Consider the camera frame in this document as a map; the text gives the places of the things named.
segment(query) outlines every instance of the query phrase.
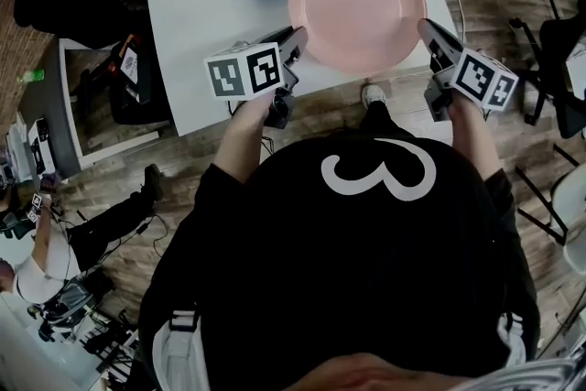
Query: box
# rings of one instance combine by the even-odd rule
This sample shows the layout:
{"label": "box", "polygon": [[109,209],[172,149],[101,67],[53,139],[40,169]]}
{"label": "box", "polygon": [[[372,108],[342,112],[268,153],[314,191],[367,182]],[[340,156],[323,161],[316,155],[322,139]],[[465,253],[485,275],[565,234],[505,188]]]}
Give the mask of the box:
{"label": "box", "polygon": [[464,93],[483,109],[503,111],[519,78],[498,60],[464,48],[450,87]]}
{"label": "box", "polygon": [[234,46],[204,64],[216,100],[252,100],[284,84],[277,43]]}

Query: black shirt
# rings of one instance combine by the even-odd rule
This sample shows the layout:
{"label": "black shirt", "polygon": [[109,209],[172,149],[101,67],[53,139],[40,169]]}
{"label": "black shirt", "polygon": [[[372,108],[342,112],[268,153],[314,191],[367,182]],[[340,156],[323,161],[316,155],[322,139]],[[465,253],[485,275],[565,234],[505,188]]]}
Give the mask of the black shirt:
{"label": "black shirt", "polygon": [[212,165],[145,296],[141,342],[196,301],[212,388],[283,389],[360,352],[478,376],[505,364],[496,328],[514,312],[531,358],[539,315],[510,189],[409,136],[298,142],[244,185]]}

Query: white chair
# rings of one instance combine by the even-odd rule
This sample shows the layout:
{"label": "white chair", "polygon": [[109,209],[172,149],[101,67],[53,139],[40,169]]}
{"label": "white chair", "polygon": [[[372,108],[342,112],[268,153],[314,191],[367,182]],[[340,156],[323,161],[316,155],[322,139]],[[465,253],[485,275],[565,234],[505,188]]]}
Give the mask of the white chair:
{"label": "white chair", "polygon": [[551,201],[546,200],[521,169],[515,168],[516,173],[548,209],[549,223],[540,222],[522,209],[517,211],[563,246],[564,257],[570,267],[581,276],[586,276],[586,223],[580,225],[586,213],[586,163],[578,163],[556,145],[553,148],[575,168],[552,186]]}

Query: black pants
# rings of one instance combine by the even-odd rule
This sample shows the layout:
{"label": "black pants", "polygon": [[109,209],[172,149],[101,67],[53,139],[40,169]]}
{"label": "black pants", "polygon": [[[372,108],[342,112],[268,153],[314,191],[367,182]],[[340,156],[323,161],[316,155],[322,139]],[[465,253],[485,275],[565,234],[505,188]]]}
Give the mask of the black pants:
{"label": "black pants", "polygon": [[110,242],[133,232],[152,213],[153,203],[144,193],[133,192],[124,202],[70,228],[70,245],[81,272],[96,265]]}
{"label": "black pants", "polygon": [[401,129],[401,127],[395,124],[383,102],[372,102],[370,106],[368,106],[366,116],[360,123],[360,130],[362,133],[367,134],[380,134],[386,136],[402,134],[412,136],[405,129]]}

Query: white table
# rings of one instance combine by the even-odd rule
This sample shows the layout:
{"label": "white table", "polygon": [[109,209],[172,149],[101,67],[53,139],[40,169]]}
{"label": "white table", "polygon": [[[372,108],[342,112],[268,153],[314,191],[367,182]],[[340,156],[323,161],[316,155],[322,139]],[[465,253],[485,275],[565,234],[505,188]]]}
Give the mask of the white table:
{"label": "white table", "polygon": [[[445,0],[426,0],[428,17],[455,32]],[[148,0],[157,54],[167,97],[180,136],[228,118],[226,105],[214,101],[203,59],[290,24],[287,0]],[[423,43],[385,76],[429,68]],[[297,96],[356,80],[305,53],[295,65]]]}

